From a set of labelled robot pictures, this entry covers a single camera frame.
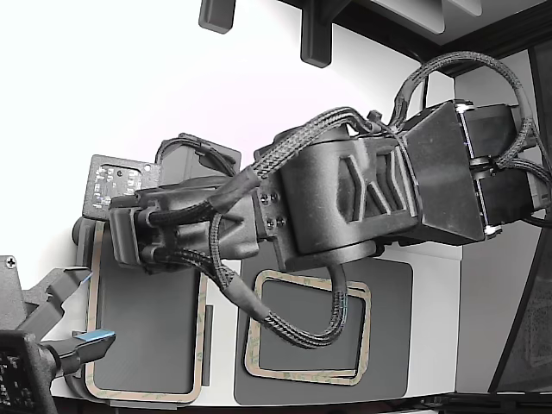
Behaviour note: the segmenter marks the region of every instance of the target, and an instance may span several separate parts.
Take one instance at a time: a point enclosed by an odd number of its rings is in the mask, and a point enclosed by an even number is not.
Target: mounting bracket
[[[316,67],[331,63],[332,22],[351,0],[304,0],[301,6],[301,60]],[[235,0],[202,0],[199,26],[228,33],[234,25]]]
[[[220,34],[234,25],[235,0],[202,0],[199,26]]]
[[[331,63],[332,22],[351,0],[305,0],[301,60],[316,67]]]

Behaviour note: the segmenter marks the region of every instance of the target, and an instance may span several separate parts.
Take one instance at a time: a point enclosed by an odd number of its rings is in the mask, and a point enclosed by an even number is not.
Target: black braided cable
[[[185,209],[154,211],[149,215],[149,222],[157,227],[181,226],[208,222],[215,213],[215,209],[205,200]]]
[[[427,78],[430,73],[463,60],[478,62],[484,66],[490,67],[508,81],[516,94],[519,109],[521,111],[522,127],[514,142],[496,160],[497,167],[505,168],[508,162],[519,154],[523,148],[527,135],[531,131],[531,128],[533,128],[533,115],[527,95],[525,94],[521,81],[516,74],[504,63],[482,53],[452,52],[438,56],[421,65],[406,79],[398,91],[398,94],[395,97],[395,107],[389,126],[395,131],[402,130],[405,125],[406,114],[412,93],[419,83]]]
[[[213,260],[213,268],[216,277],[221,281],[223,288],[227,288],[232,281],[233,275],[225,272],[225,265],[223,265],[223,262],[221,261],[218,232],[222,219],[223,215],[220,213],[216,213],[210,221],[209,253],[211,259]]]
[[[356,110],[349,107],[335,108],[312,118],[302,127],[295,129],[286,138],[264,153],[253,165],[260,179],[279,170],[287,161],[309,146],[320,135],[343,124],[348,124],[359,132],[370,134],[373,125]]]

